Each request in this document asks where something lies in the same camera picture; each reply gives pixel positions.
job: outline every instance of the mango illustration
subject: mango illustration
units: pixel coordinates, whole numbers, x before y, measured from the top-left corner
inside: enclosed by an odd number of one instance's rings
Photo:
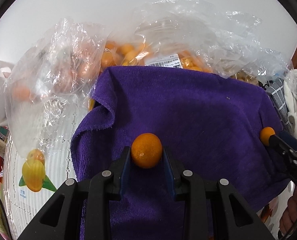
[[[39,149],[34,149],[31,150],[27,157],[27,160],[38,160],[41,163],[43,163],[43,165],[45,166],[45,158],[44,158],[44,154],[39,150]]]
[[[27,160],[22,167],[22,176],[26,186],[33,192],[42,189],[45,174],[45,167],[39,160]]]

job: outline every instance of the green leaf graphic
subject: green leaf graphic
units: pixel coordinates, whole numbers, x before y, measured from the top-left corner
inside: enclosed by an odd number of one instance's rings
[[[23,176],[22,176],[21,179],[19,180],[18,186],[22,187],[22,186],[25,186],[25,185],[26,185],[26,183],[25,183],[25,181],[23,179]]]
[[[53,185],[53,183],[50,181],[49,177],[47,176],[45,176],[42,187],[50,191],[54,191],[54,192],[56,191],[56,187]]]

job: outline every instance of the metal screw head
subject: metal screw head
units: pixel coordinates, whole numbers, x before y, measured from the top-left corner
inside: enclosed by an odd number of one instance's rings
[[[111,171],[103,171],[102,172],[103,177],[109,177],[109,176],[111,176],[111,174],[112,174]]]
[[[223,186],[227,186],[229,184],[229,181],[227,179],[220,179],[220,183],[223,185]]]
[[[74,184],[74,179],[67,179],[67,180],[65,181],[65,184],[68,185],[68,186],[73,185],[73,184]]]
[[[185,170],[185,171],[183,171],[183,175],[184,175],[184,176],[187,176],[187,177],[190,177],[190,176],[193,175],[193,172],[190,171],[190,170]]]

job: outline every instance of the bag of oranges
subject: bag of oranges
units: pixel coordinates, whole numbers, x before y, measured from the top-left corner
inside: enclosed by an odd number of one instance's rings
[[[146,3],[109,35],[101,71],[142,65],[215,73],[251,84],[283,78],[292,63],[260,46],[255,35],[260,22],[247,13],[219,12],[201,0]]]
[[[60,143],[71,139],[65,129],[88,111],[105,42],[102,25],[63,19],[14,66],[6,81],[5,109],[22,158],[33,149],[45,157],[58,154]]]

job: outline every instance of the purple towel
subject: purple towel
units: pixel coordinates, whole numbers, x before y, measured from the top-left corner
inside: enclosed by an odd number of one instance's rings
[[[259,140],[263,127],[282,130],[259,87],[191,70],[110,67],[93,99],[96,107],[71,144],[78,180],[107,169],[124,146],[150,132],[185,168],[204,179],[228,179],[255,211],[289,182],[280,156]],[[113,239],[181,239],[183,203],[168,195],[162,163],[148,170],[132,165],[126,193],[110,213]]]

